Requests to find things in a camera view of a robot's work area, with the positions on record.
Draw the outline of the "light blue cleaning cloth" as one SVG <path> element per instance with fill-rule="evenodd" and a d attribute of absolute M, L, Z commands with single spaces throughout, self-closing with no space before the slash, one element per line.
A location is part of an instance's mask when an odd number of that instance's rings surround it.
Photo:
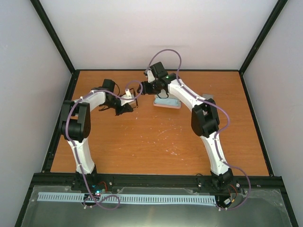
<path fill-rule="evenodd" d="M 179 106 L 178 100 L 177 99 L 171 99 L 171 98 L 166 98 L 166 99 L 156 98 L 155 99 L 155 104 L 168 105 L 168 106 Z"/>

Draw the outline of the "pink glasses case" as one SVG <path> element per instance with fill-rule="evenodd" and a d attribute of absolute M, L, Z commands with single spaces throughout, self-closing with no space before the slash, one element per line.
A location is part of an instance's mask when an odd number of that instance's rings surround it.
<path fill-rule="evenodd" d="M 167 97 L 167 98 L 162 98 L 159 96 L 155 96 L 154 106 L 157 107 L 163 107 L 163 108 L 173 108 L 173 109 L 180 109 L 181 108 L 181 102 L 177 98 L 173 97 Z"/>

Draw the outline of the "grey green glasses case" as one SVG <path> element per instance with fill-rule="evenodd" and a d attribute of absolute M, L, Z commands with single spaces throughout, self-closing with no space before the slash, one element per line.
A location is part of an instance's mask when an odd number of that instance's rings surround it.
<path fill-rule="evenodd" d="M 211 95 L 211 94 L 203 94 L 202 97 L 205 98 L 205 99 L 213 99 L 214 98 L 214 96 Z"/>

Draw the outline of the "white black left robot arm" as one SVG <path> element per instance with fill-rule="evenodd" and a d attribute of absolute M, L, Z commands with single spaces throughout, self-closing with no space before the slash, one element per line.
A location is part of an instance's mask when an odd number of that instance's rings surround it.
<path fill-rule="evenodd" d="M 64 139 L 70 145 L 76 162 L 76 171 L 85 174 L 82 185 L 87 190 L 98 186 L 98 178 L 93 173 L 95 163 L 89 149 L 89 134 L 91 131 L 91 112 L 97 107 L 114 109 L 116 116 L 134 111 L 132 102 L 137 106 L 136 92 L 126 88 L 124 94 L 115 94 L 117 84 L 105 79 L 102 86 L 94 87 L 91 91 L 76 100 L 65 100 L 61 107 L 59 129 Z"/>

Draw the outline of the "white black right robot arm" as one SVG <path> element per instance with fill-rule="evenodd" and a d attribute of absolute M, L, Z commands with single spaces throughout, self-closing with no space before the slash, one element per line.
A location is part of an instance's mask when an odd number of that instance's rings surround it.
<path fill-rule="evenodd" d="M 190 89 L 175 73 L 169 74 L 161 62 L 144 72 L 147 81 L 142 82 L 143 94 L 158 95 L 165 91 L 175 96 L 191 111 L 191 128 L 201 138 L 210 160 L 212 185 L 221 191 L 233 179 L 219 137 L 219 115 L 213 99 L 205 99 Z"/>

